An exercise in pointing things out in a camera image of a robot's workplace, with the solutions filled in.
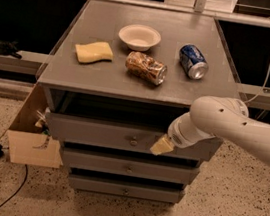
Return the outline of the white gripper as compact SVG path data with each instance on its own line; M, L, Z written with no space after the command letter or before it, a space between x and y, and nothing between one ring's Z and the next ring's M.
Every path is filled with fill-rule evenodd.
M189 116L181 115L172 121L168 127L168 134L161 136L151 146L150 151L157 156L172 152L175 145L178 148L184 149L211 137L211 134L198 129Z

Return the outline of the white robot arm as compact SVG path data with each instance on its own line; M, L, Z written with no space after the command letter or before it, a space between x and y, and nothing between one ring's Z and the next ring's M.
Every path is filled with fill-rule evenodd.
M253 120L248 113L239 99L197 98L189 112L173 120L150 150L155 155L165 154L175 147L184 149L217 137L229 140L270 167L270 124Z

